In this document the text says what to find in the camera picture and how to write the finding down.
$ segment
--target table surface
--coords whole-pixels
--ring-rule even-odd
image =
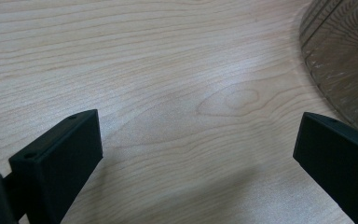
[[[97,108],[62,223],[351,223],[292,158],[304,111],[337,117],[300,56],[309,3],[0,0],[0,173]]]

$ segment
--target wood grain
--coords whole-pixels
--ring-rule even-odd
[[[309,3],[0,1],[0,172],[97,108],[104,159],[63,223],[351,223],[292,158],[304,111],[336,117]]]

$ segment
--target wooden table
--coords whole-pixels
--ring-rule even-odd
[[[337,117],[300,57],[309,3],[0,0],[0,173],[97,108],[62,223],[351,223],[292,158],[304,111]]]

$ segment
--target light wood surface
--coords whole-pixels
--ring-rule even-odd
[[[304,111],[336,117],[309,3],[0,0],[0,173],[97,108],[104,159],[62,223],[351,223],[292,158]]]

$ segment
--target black object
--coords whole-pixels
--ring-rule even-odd
[[[31,223],[60,223],[102,157],[97,110],[64,119],[9,159],[0,224],[25,213]]]
[[[294,158],[358,223],[358,131],[338,120],[304,113]]]

